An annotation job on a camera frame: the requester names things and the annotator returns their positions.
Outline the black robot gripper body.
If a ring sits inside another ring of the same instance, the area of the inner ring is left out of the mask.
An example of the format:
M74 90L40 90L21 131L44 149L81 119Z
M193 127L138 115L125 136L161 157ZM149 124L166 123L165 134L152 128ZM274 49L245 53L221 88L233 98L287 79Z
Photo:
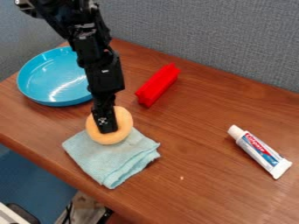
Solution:
M120 58L109 40L102 39L94 29L78 29L69 42L77 54L77 64L85 71L96 110L112 108L116 92L125 88Z

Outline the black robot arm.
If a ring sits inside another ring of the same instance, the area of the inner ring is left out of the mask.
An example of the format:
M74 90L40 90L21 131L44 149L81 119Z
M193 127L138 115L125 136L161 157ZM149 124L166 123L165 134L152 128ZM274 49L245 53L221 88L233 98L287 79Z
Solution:
M88 79L92 118L101 134L117 131L116 93L125 89L120 57L94 0L13 0L18 10L44 19L68 41Z

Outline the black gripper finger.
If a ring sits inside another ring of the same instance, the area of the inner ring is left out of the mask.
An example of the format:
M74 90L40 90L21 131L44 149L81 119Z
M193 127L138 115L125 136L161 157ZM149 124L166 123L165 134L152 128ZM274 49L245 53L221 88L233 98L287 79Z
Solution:
M93 96L92 117L101 134L117 131L117 119L114 112L114 94Z

